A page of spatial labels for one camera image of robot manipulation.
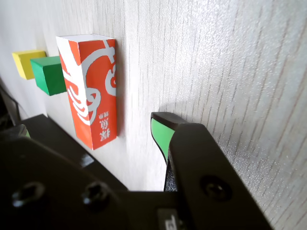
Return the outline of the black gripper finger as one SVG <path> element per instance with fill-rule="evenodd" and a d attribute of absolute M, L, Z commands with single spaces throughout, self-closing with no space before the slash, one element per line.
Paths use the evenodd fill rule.
<path fill-rule="evenodd" d="M 271 228 L 203 124 L 170 112 L 153 112 L 151 134 L 172 170 L 191 229 Z"/>
<path fill-rule="evenodd" d="M 3 230 L 123 230 L 106 183 L 32 140 L 24 126 L 0 133 Z"/>

